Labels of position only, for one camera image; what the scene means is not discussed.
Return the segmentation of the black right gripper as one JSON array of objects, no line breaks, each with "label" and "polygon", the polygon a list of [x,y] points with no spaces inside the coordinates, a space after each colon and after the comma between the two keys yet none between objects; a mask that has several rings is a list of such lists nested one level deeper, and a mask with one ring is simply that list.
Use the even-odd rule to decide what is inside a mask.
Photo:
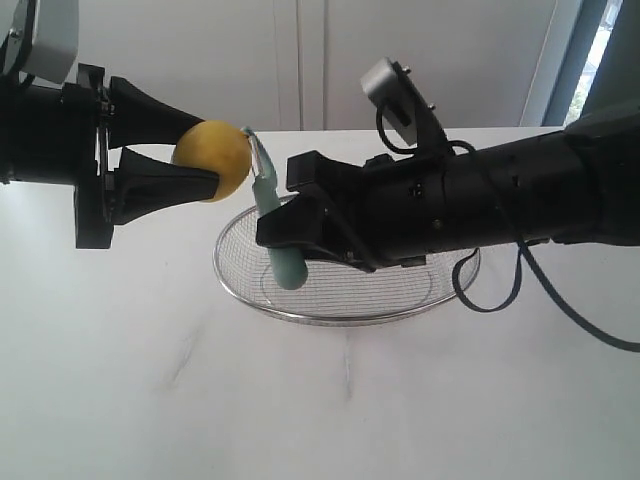
[{"label": "black right gripper", "polygon": [[316,150],[290,157],[286,190],[302,194],[282,204],[279,239],[306,261],[366,273],[490,245],[495,200],[475,160],[379,155],[357,166]]}]

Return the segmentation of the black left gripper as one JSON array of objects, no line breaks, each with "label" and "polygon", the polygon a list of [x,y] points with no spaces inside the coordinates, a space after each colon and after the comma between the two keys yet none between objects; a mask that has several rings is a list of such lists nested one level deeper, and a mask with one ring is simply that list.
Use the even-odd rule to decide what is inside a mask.
[{"label": "black left gripper", "polygon": [[[73,187],[75,246],[108,249],[113,224],[126,225],[168,207],[214,197],[215,172],[161,162],[123,148],[113,172],[112,223],[105,213],[97,153],[106,151],[101,118],[105,69],[81,64],[61,88],[1,80],[1,182]],[[111,148],[176,145],[203,119],[162,103],[112,76],[108,121]]]}]

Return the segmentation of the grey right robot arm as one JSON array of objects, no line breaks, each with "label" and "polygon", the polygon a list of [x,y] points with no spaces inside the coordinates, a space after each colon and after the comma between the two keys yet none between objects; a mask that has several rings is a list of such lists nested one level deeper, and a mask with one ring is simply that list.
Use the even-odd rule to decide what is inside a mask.
[{"label": "grey right robot arm", "polygon": [[361,85],[377,128],[403,145],[359,166],[314,150],[289,158],[292,198],[260,217],[259,246],[373,272],[517,241],[638,245],[637,102],[477,149],[447,136],[400,63],[378,61]]}]

